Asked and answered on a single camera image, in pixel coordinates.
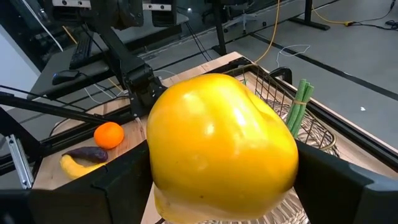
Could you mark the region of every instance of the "wooden platform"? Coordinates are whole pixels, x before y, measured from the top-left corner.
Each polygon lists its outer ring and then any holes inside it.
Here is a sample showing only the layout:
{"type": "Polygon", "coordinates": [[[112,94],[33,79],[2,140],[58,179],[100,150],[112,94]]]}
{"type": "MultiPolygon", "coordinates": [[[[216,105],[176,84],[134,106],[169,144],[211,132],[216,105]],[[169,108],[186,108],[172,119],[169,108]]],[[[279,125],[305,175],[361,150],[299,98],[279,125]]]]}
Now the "wooden platform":
{"type": "MultiPolygon", "coordinates": [[[[219,67],[221,65],[225,65],[228,62],[240,58],[241,55],[234,52],[228,55],[225,55],[224,57],[221,57],[219,59],[213,60],[208,63],[204,63],[203,65],[197,66],[193,69],[187,70],[186,72],[180,73],[178,75],[175,75],[171,78],[168,78],[166,80],[162,80],[162,83],[165,86],[171,86],[174,83],[178,83],[182,80],[189,79],[191,77],[197,76],[199,74],[205,73],[207,71],[210,71],[216,67],[219,67]]],[[[344,119],[342,116],[336,114],[334,111],[330,110],[329,108],[326,108],[316,100],[313,100],[315,103],[318,103],[320,106],[324,107],[331,113],[334,113],[335,115],[339,116],[341,119],[344,119]]],[[[96,114],[105,114],[109,113],[110,111],[116,110],[122,106],[127,105],[129,102],[126,99],[122,100],[116,100],[113,102],[110,102],[106,105],[99,106],[91,111],[89,113],[96,113],[96,114]]],[[[74,120],[68,120],[66,122],[63,122],[58,126],[58,128],[54,131],[54,134],[57,134],[59,132],[62,132],[64,130],[67,130],[69,128],[72,128],[76,125],[79,125],[81,122],[80,121],[74,121],[74,120]]],[[[121,154],[125,153],[126,151],[132,149],[139,143],[141,143],[143,140],[146,139],[146,118],[141,118],[141,119],[136,119],[135,121],[131,121],[130,123],[127,123],[123,126],[125,130],[126,137],[124,138],[124,141],[116,148],[113,149],[112,151],[109,152],[109,160],[112,160],[121,154]]],[[[344,138],[342,135],[338,134],[336,131],[332,130],[334,134],[337,137],[337,142],[336,145],[339,149],[339,152],[341,154],[341,157],[343,159],[346,159],[347,161],[350,161],[354,164],[357,164],[359,166],[362,166],[364,168],[373,170],[374,172],[389,176],[389,177],[398,177],[398,174],[394,172],[392,169],[390,169],[388,166],[384,165],[377,159],[375,159],[372,155],[368,154],[364,150],[362,150],[360,147],[357,145],[353,144],[351,141],[348,139],[344,138]]],[[[376,139],[374,136],[369,134],[370,138],[376,139]]],[[[392,150],[397,151],[391,146],[388,146],[386,143],[378,140],[382,144],[386,145],[387,147],[391,148],[392,150]]],[[[86,141],[83,141],[79,144],[76,144],[72,147],[69,147],[68,149],[65,149],[63,151],[57,152],[51,156],[48,156],[43,159],[42,165],[40,166],[39,172],[37,174],[36,180],[34,182],[34,189],[48,189],[48,190],[53,190],[56,189],[57,187],[60,187],[70,181],[68,177],[64,174],[63,170],[60,167],[59,160],[61,158],[61,155],[69,151],[71,149],[75,149],[78,147],[82,146],[95,146],[95,143],[93,139],[88,139],[86,141]]],[[[154,206],[154,199],[153,199],[153,191],[151,192],[151,195],[149,197],[149,201],[147,204],[147,208],[144,214],[144,218],[142,219],[142,223],[148,223],[148,224],[153,224],[159,220],[159,215],[157,214],[154,206]]]]}

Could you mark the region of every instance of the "yellow cable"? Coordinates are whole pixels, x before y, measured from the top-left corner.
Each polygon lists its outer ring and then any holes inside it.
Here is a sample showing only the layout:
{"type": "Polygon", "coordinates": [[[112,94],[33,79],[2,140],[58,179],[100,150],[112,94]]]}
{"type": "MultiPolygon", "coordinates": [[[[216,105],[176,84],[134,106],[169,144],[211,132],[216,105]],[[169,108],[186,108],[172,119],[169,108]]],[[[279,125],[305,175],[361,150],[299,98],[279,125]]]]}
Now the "yellow cable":
{"type": "Polygon", "coordinates": [[[278,19],[279,19],[279,5],[280,5],[280,0],[278,0],[278,5],[277,5],[277,9],[276,9],[276,19],[275,19],[274,33],[272,34],[271,43],[269,43],[268,48],[264,52],[264,54],[261,57],[259,57],[256,61],[254,61],[255,63],[258,63],[261,59],[263,59],[267,55],[269,49],[271,49],[272,43],[274,42],[275,34],[276,34],[276,27],[278,26],[278,19]]]}
{"type": "MultiPolygon", "coordinates": [[[[68,34],[68,36],[69,36],[69,38],[75,43],[75,44],[77,44],[77,41],[75,40],[75,38],[71,35],[71,33],[69,33],[69,30],[65,27],[65,26],[62,26],[62,28],[64,29],[64,31],[68,34]]],[[[120,88],[117,84],[115,84],[113,81],[112,81],[112,79],[108,79],[108,81],[109,82],[111,82],[112,83],[112,85],[114,85],[116,88],[118,88],[120,91],[124,91],[122,88],[120,88]]]]}
{"type": "Polygon", "coordinates": [[[315,10],[315,8],[312,5],[312,11],[315,12],[315,14],[321,18],[323,21],[329,22],[331,24],[343,24],[345,26],[348,26],[349,23],[353,22],[353,21],[330,21],[328,19],[325,19],[324,17],[322,17],[321,15],[319,15],[319,13],[315,10]]]}

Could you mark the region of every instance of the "purple eggplant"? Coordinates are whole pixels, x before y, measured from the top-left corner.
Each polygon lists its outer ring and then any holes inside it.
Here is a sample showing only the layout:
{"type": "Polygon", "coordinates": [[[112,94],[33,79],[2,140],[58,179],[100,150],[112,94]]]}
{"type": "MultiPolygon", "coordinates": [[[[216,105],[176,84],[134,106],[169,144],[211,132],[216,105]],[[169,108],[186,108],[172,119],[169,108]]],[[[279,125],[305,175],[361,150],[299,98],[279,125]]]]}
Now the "purple eggplant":
{"type": "Polygon", "coordinates": [[[106,162],[108,160],[108,153],[100,147],[80,147],[66,152],[63,155],[69,155],[72,158],[85,159],[96,163],[106,162]]]}

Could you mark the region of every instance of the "computer mouse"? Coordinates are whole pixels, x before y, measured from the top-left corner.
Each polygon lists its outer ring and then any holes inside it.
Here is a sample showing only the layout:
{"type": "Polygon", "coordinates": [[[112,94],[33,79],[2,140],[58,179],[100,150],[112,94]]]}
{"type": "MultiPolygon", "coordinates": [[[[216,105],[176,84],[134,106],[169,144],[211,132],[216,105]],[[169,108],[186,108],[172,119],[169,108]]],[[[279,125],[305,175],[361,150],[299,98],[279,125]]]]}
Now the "computer mouse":
{"type": "Polygon", "coordinates": [[[61,83],[75,80],[79,75],[79,71],[76,70],[65,70],[54,73],[52,77],[52,85],[59,85],[61,83]]]}

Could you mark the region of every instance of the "gray floor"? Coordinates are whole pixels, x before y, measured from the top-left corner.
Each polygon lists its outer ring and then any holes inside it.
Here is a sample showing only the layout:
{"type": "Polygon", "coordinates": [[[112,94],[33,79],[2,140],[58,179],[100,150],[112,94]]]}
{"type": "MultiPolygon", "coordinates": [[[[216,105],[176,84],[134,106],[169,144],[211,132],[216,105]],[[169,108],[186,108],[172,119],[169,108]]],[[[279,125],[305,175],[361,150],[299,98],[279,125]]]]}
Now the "gray floor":
{"type": "MultiPolygon", "coordinates": [[[[298,5],[298,2],[300,1],[295,1],[291,5],[298,5]]],[[[318,11],[330,20],[362,20],[382,16],[388,11],[390,3],[390,0],[340,0],[318,11]]],[[[300,9],[297,8],[291,7],[289,9],[284,6],[281,9],[284,11],[299,11],[303,9],[303,2],[299,5],[300,9]]],[[[272,22],[275,10],[271,10],[264,15],[265,21],[272,22]]],[[[285,14],[281,14],[281,16],[280,21],[287,18],[285,14]]],[[[390,19],[398,21],[398,7],[391,12],[390,16],[381,21],[373,21],[373,23],[382,25],[390,19]]],[[[313,15],[313,20],[321,22],[316,15],[313,15]]],[[[261,28],[259,23],[249,26],[248,30],[261,28]]],[[[273,27],[269,27],[257,32],[257,34],[270,39],[272,30],[273,27]]],[[[226,34],[226,39],[232,40],[237,38],[240,36],[240,33],[241,29],[237,27],[226,34]]],[[[206,48],[215,45],[214,32],[205,32],[199,36],[206,48]]],[[[279,24],[275,38],[275,42],[283,46],[297,44],[311,45],[304,53],[305,55],[390,91],[398,92],[398,87],[394,85],[398,81],[398,78],[394,74],[394,71],[396,71],[395,67],[398,64],[398,58],[394,55],[395,49],[393,45],[396,43],[396,40],[395,31],[384,31],[372,27],[345,27],[332,24],[329,31],[320,31],[292,22],[279,24]]],[[[229,52],[237,51],[252,60],[262,55],[267,47],[266,43],[250,36],[227,45],[229,52]]],[[[294,49],[296,51],[303,51],[305,47],[294,47],[294,49]]],[[[168,63],[197,52],[198,49],[193,40],[184,40],[178,44],[164,47],[161,52],[155,55],[149,56],[151,52],[148,52],[142,55],[142,57],[154,69],[158,69],[168,63]]],[[[279,49],[271,47],[269,53],[259,63],[268,70],[275,69],[277,67],[276,58],[278,52],[279,49]]],[[[218,54],[212,50],[209,50],[208,53],[212,58],[218,57],[218,54]]],[[[172,66],[162,68],[155,75],[167,78],[172,75],[171,73],[179,73],[204,62],[206,62],[204,57],[197,55],[172,66]]],[[[279,63],[281,66],[288,66],[292,69],[294,85],[297,85],[300,79],[306,78],[315,86],[314,98],[385,142],[398,147],[398,139],[396,138],[398,121],[394,116],[395,111],[398,111],[398,103],[395,100],[341,78],[297,57],[279,55],[279,63]]],[[[101,84],[111,86],[107,80],[101,82],[101,84]]],[[[90,86],[87,89],[95,100],[101,102],[109,100],[108,96],[95,87],[90,86]]],[[[116,94],[119,93],[115,88],[113,88],[113,91],[116,94]]],[[[84,96],[86,96],[85,91],[78,90],[61,98],[61,100],[71,102],[84,96]]],[[[76,103],[76,105],[84,108],[92,107],[95,104],[89,98],[76,103]]],[[[46,138],[54,124],[62,119],[49,115],[43,116],[25,110],[13,110],[12,115],[38,139],[46,138]]],[[[3,147],[0,150],[0,155],[5,153],[7,153],[7,149],[3,147]]],[[[18,187],[19,183],[17,182],[15,172],[0,178],[0,189],[18,187]]]]}

